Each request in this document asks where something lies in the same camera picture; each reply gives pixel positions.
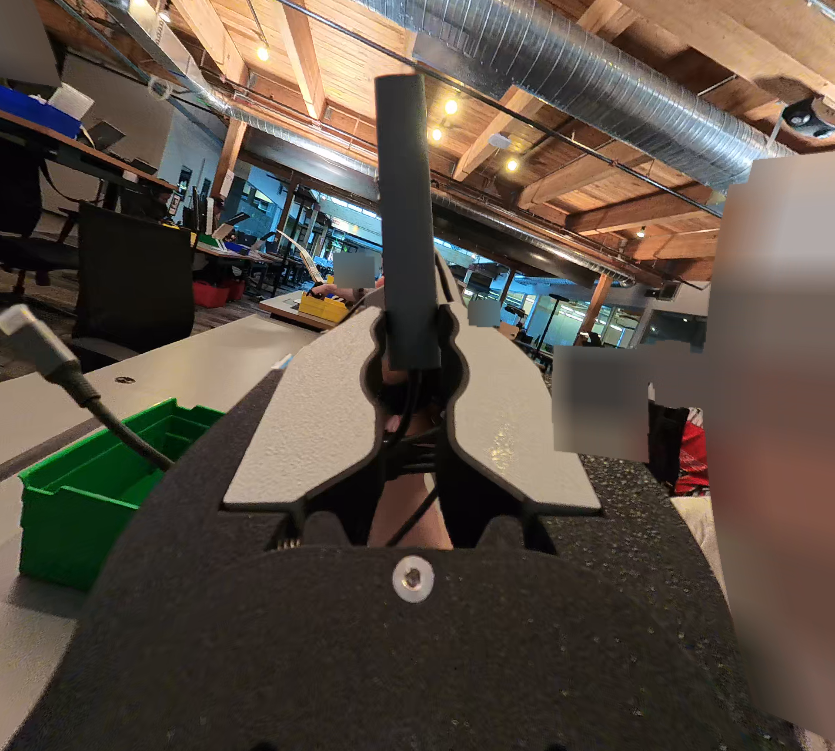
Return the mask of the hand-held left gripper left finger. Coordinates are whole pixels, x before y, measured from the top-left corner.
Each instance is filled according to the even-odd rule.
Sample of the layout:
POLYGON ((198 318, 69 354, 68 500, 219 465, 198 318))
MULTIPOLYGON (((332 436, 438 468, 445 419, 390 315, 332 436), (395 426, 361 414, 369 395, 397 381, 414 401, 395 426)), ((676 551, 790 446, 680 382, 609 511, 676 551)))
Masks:
POLYGON ((292 357, 225 491, 228 511, 335 514, 367 544, 382 490, 383 427, 368 379, 383 311, 359 310, 292 357))

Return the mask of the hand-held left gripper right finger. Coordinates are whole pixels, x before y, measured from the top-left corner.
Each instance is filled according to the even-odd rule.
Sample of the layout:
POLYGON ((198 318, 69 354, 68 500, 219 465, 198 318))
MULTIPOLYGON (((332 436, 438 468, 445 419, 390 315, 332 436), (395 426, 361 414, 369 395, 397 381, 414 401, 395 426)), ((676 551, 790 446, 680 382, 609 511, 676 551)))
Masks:
POLYGON ((600 500, 579 456, 554 447, 540 371, 497 329, 470 323, 438 254, 435 269, 444 427, 433 475, 448 536, 454 548, 475 548, 509 518, 527 548, 549 552, 543 519, 598 518, 600 500))

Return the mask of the dark grey usb hub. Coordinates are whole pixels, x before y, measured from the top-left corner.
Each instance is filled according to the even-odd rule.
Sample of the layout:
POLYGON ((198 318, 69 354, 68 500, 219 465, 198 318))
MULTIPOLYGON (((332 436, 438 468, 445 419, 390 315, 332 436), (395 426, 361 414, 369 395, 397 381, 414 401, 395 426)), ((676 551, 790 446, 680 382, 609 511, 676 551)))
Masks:
POLYGON ((393 473, 393 463, 413 451, 407 432, 424 379, 440 368, 441 350, 423 77, 386 75, 374 86, 385 356, 392 371, 407 374, 404 410, 383 455, 386 472, 393 473))

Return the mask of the green plastic bin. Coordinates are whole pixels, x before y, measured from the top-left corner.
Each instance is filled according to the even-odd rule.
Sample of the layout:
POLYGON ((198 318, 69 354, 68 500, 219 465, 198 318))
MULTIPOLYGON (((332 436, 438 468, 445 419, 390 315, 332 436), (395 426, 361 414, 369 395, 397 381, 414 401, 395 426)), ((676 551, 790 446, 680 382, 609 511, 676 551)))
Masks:
POLYGON ((163 475, 107 429, 22 471, 19 573, 90 590, 115 542, 163 475))

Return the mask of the braided usb-c cable silver plug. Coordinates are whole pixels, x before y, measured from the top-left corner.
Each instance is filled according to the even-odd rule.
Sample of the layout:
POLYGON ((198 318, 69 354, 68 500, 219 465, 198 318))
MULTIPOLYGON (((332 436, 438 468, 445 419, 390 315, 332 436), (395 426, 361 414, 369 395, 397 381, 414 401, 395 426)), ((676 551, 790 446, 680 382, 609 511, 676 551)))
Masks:
POLYGON ((167 472, 173 461, 133 432, 104 404, 99 391, 87 380, 80 361, 44 322, 23 304, 13 305, 1 314, 2 333, 15 352, 33 364, 47 381, 63 389, 81 409, 90 412, 120 443, 167 472))

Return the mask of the person's right forearm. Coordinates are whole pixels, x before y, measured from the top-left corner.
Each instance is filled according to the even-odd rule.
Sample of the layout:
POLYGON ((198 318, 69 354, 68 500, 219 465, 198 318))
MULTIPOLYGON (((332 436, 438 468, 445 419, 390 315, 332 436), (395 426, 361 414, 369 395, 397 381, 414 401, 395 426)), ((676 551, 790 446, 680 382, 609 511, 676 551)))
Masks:
MULTIPOLYGON (((384 547, 423 504, 433 484, 429 473, 404 474, 386 482, 372 518, 367 546, 384 547)), ((438 500, 429 506, 397 546, 437 550, 453 548, 438 500)))

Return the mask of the yellow plastic bin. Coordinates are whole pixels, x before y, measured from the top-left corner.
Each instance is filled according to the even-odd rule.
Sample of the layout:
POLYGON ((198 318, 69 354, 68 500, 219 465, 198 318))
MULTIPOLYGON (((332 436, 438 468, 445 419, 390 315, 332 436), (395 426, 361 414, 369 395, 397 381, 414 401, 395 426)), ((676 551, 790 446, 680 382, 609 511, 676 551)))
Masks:
POLYGON ((341 298, 306 292, 299 300, 298 313, 316 318, 326 326, 335 326, 348 315, 349 307, 341 298))

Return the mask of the red storage bins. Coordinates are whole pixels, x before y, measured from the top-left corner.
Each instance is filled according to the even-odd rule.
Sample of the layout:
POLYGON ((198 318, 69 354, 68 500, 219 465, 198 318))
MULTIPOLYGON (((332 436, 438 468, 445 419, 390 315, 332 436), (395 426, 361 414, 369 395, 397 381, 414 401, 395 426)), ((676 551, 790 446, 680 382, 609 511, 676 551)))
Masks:
POLYGON ((196 280, 192 283, 195 307, 214 309, 226 304, 237 302, 245 292, 243 279, 226 279, 219 285, 196 280))

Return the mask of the red patterned bag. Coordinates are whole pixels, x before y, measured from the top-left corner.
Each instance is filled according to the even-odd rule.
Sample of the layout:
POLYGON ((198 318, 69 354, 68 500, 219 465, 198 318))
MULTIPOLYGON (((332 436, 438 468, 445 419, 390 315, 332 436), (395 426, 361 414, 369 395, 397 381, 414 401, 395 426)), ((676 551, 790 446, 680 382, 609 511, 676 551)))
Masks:
POLYGON ((703 411, 689 408, 678 455, 679 474, 673 495, 708 496, 710 483, 706 456, 703 411))

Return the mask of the black office chair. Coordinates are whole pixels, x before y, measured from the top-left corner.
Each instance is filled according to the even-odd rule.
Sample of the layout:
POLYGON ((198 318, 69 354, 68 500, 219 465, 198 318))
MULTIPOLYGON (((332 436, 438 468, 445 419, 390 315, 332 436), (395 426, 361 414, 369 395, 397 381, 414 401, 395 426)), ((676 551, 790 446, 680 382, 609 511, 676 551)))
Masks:
POLYGON ((34 236, 43 213, 40 172, 43 162, 14 141, 1 139, 1 265, 15 272, 12 295, 25 294, 26 275, 49 286, 49 273, 77 270, 78 250, 66 243, 34 236))
POLYGON ((194 326, 190 234, 82 205, 78 301, 68 346, 91 372, 187 339, 194 326))

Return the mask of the wooden desk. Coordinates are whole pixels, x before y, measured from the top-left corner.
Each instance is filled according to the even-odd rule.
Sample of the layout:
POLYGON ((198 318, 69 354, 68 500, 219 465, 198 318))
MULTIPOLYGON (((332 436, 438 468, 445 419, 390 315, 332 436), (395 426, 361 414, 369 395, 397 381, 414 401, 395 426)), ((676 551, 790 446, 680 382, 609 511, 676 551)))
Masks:
POLYGON ((119 189, 141 194, 171 195, 175 185, 134 168, 113 156, 13 114, 1 112, 1 135, 30 153, 62 167, 86 174, 119 189))

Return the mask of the blue plastic bin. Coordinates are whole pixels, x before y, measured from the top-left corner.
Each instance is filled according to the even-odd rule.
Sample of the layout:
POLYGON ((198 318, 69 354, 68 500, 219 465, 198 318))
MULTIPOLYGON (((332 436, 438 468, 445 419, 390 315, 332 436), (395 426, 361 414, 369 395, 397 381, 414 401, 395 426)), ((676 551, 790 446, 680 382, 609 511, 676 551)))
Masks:
POLYGON ((1 86, 1 110, 18 118, 43 126, 74 140, 81 130, 78 119, 64 113, 49 103, 26 94, 1 86))

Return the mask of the thin silver ventilation duct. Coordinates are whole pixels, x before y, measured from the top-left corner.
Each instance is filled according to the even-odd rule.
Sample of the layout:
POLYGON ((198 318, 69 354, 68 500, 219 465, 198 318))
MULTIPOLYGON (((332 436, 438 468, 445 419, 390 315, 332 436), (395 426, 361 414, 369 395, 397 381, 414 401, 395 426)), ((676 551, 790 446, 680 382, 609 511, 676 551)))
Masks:
MULTIPOLYGON (((263 119, 248 108, 241 108, 217 94, 208 84, 193 57, 180 39, 158 19, 146 0, 99 0, 117 27, 127 33, 160 67, 197 95, 217 113, 267 134, 281 152, 278 163, 292 170, 330 184, 340 190, 378 200, 377 168, 350 156, 320 146, 304 134, 298 134, 270 119, 263 119)), ((498 205, 469 196, 469 189, 451 182, 450 178, 433 172, 434 208, 455 213, 455 232, 460 233, 465 221, 478 225, 476 233, 485 235, 490 229, 500 235, 508 257, 520 264, 551 272, 572 282, 592 286, 600 276, 612 276, 621 286, 634 286, 635 280, 622 267, 596 260, 587 249, 574 249, 555 231, 528 221, 498 205)))

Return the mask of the large silver ventilation duct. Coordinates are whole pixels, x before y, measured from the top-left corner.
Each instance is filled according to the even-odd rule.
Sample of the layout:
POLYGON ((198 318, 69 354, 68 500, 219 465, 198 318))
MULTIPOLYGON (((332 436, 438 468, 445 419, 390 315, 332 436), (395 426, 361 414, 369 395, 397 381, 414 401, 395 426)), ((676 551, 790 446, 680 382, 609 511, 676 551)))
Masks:
POLYGON ((795 155, 536 0, 355 1, 712 188, 795 155))

